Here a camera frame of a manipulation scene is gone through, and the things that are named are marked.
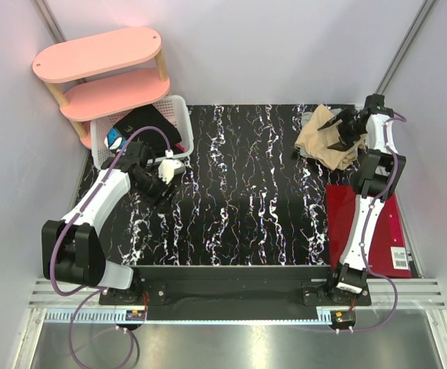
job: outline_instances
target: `wooden shelf leg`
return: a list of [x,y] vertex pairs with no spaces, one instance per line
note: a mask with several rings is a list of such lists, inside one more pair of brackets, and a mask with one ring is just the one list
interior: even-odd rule
[[[54,96],[55,100],[58,102],[59,106],[68,106],[69,101],[62,93],[61,87],[55,83],[44,82],[48,90]],[[83,123],[80,121],[70,121],[72,127],[75,129],[76,133],[80,138],[84,138],[88,135],[86,130],[83,128]]]
[[155,56],[156,66],[158,67],[158,75],[160,76],[160,81],[166,81],[168,79],[167,66],[165,65],[165,58],[163,52],[160,49],[158,54]]
[[72,127],[75,129],[76,133],[80,138],[84,138],[88,136],[88,133],[86,133],[85,128],[83,127],[83,121],[70,121]]

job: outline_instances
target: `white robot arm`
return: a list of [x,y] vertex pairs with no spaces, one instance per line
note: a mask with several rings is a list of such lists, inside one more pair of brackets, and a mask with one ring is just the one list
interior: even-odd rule
[[55,260],[55,278],[89,287],[127,290],[131,287],[132,268],[105,260],[98,235],[118,201],[131,191],[140,191],[153,207],[169,198],[175,186],[172,179],[184,171],[179,160],[167,158],[156,173],[146,168],[152,159],[150,149],[142,142],[133,142],[114,168],[113,159],[104,163],[98,178],[83,199],[60,221],[47,221],[42,228],[42,263],[44,276],[50,278],[51,259],[59,235],[71,224]]
[[336,126],[340,142],[330,146],[331,149],[348,150],[365,133],[368,146],[359,170],[352,176],[356,193],[355,217],[348,243],[327,286],[327,294],[334,302],[355,298],[365,288],[366,266],[362,249],[368,260],[380,212],[385,201],[394,194],[405,166],[405,157],[398,154],[392,139],[393,117],[393,110],[384,107],[384,96],[371,95],[363,110],[344,110],[323,127],[331,127],[341,120]]

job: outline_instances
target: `black marble table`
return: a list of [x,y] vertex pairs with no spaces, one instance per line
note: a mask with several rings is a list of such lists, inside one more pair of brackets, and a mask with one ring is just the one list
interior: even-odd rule
[[[331,108],[344,105],[331,105]],[[356,165],[330,171],[293,144],[316,105],[190,106],[195,149],[161,212],[135,191],[116,205],[100,241],[117,263],[328,264],[325,186],[348,184]],[[97,171],[88,159],[78,199]]]

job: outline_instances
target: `barcode label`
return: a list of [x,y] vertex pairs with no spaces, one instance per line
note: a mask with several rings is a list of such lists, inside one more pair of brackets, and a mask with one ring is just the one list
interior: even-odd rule
[[392,266],[394,269],[409,270],[405,248],[391,248]]

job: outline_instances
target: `white wall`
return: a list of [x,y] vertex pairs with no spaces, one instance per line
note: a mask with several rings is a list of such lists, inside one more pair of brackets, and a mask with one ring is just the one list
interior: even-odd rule
[[447,0],[435,7],[386,102],[409,120],[394,128],[407,157],[398,193],[424,272],[447,300]]
[[85,157],[32,73],[33,58],[51,44],[30,1],[0,0],[0,369],[42,275],[41,227],[68,210]]
[[163,37],[189,104],[363,103],[422,0],[48,0],[67,39],[132,25]]

